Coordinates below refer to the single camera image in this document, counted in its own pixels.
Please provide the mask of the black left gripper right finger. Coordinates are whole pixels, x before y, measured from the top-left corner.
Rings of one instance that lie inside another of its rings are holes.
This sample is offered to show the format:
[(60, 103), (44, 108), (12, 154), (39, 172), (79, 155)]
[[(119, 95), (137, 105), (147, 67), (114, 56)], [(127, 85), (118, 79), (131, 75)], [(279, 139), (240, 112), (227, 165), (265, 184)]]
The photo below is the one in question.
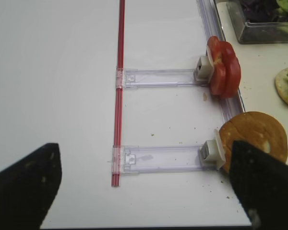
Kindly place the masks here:
[(288, 165), (234, 141), (229, 180), (254, 230), (288, 230)]

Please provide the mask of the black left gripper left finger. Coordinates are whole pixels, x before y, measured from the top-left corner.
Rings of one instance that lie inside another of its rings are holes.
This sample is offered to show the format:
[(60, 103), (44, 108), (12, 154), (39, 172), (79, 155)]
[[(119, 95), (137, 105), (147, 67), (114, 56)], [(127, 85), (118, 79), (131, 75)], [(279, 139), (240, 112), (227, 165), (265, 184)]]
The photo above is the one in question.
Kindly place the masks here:
[(57, 143), (47, 143), (1, 171), (0, 230), (40, 229), (61, 180)]

